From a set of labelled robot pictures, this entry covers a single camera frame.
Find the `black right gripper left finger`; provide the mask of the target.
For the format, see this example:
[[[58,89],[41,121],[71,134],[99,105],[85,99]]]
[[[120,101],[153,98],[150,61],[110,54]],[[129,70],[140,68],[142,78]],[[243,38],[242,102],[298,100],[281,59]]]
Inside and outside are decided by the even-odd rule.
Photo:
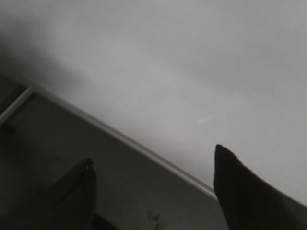
[[[32,230],[89,230],[97,199],[91,159],[81,160],[35,202]]]

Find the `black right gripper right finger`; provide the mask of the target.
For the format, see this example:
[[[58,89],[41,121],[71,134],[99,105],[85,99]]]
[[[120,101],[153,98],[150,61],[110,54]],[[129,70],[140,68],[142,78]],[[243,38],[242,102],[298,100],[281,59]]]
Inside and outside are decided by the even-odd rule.
[[[305,230],[307,208],[246,167],[228,148],[214,151],[214,192],[230,230]]]

